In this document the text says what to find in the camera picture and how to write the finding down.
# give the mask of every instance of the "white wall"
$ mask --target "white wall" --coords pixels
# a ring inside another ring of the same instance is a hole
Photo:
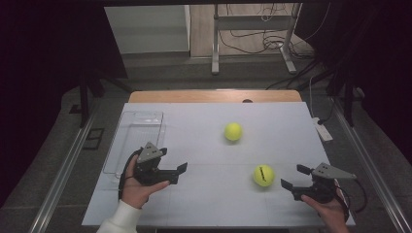
[[[189,51],[185,6],[107,7],[120,53]]]

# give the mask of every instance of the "hand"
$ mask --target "hand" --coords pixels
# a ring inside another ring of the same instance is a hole
[[[133,177],[133,169],[134,164],[136,164],[137,156],[138,155],[133,156],[127,167],[121,200],[136,209],[141,209],[148,201],[149,196],[154,192],[164,189],[169,185],[169,181],[157,183],[152,186],[141,185]]]
[[[322,220],[326,224],[327,229],[331,233],[349,232],[349,229],[346,226],[343,208],[336,199],[333,199],[329,203],[321,204],[306,195],[302,195],[301,198],[302,201],[319,213]]]

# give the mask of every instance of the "black strap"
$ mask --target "black strap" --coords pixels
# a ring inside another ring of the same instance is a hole
[[[131,159],[133,158],[133,156],[136,155],[136,154],[140,154],[140,153],[142,152],[142,150],[143,150],[143,148],[140,148],[139,150],[136,150],[135,152],[133,152],[133,153],[130,155],[130,157],[127,159],[126,164],[124,165],[123,173],[121,173],[120,182],[119,182],[119,196],[118,196],[119,200],[120,200],[121,197],[123,196],[124,183],[126,182],[127,179],[133,178],[133,177],[128,177],[128,178],[126,177],[127,167],[128,167],[128,165],[129,165]]]

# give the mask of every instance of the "transparent container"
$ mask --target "transparent container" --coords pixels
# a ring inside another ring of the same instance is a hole
[[[130,155],[144,147],[147,142],[161,148],[165,130],[163,112],[122,113],[103,173],[107,174],[112,182],[118,183]]]

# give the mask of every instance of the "tennis ball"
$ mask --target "tennis ball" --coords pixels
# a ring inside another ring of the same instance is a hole
[[[273,169],[266,164],[258,165],[255,168],[254,180],[260,186],[270,186],[275,180],[275,173]]]
[[[224,129],[224,136],[230,141],[237,141],[242,137],[242,126],[236,122],[229,123]]]

